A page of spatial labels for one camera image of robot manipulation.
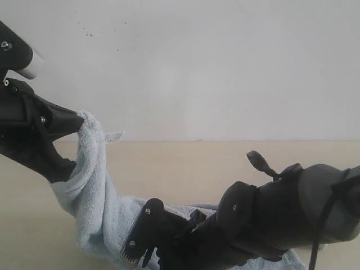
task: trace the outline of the beige table surface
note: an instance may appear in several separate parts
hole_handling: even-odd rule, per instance
[[[73,158],[76,145],[58,143]],[[281,171],[300,162],[340,169],[360,164],[360,142],[169,142],[108,145],[108,170],[121,194],[158,197],[167,204],[218,203],[233,181],[263,185],[270,179],[252,168],[260,151]],[[319,270],[359,269],[360,237],[319,254]],[[304,263],[309,250],[299,249]],[[0,269],[110,270],[109,263],[82,254],[74,220],[60,209],[46,180],[0,157]]]

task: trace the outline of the towel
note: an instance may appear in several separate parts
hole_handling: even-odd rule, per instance
[[[132,267],[120,257],[131,226],[146,200],[132,196],[117,196],[106,170],[105,134],[101,124],[88,112],[79,115],[84,123],[78,131],[77,166],[67,182],[51,184],[58,203],[75,218],[76,240],[85,253],[111,261],[116,269],[141,269]],[[216,205],[166,206],[167,211],[190,219],[199,209],[207,216],[215,213]],[[147,270],[159,270],[154,253]],[[304,264],[293,250],[284,254],[280,262],[272,263],[262,258],[249,260],[232,270],[305,270]]]

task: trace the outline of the robotic arm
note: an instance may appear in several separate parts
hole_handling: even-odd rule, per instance
[[[0,44],[0,154],[51,183],[67,181],[76,163],[62,158],[52,142],[77,132],[83,119],[40,98],[27,83],[6,78],[8,70],[33,78],[39,57],[1,22]],[[259,153],[248,158],[273,181],[234,183],[210,217],[197,210],[185,220],[168,213],[161,200],[149,200],[122,257],[134,264],[144,258],[146,266],[156,248],[161,270],[226,270],[259,257],[276,262],[289,249],[313,244],[313,270],[319,244],[358,236],[360,166],[341,171],[294,164],[278,174]]]

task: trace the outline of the screw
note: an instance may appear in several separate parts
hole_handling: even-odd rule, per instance
[[[12,49],[12,44],[11,43],[8,43],[6,41],[3,41],[1,43],[1,47],[4,49],[4,51],[8,52],[9,50]]]

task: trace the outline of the white wall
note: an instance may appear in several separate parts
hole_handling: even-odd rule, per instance
[[[359,9],[11,0],[0,20],[45,58],[37,94],[92,112],[125,140],[356,140]]]

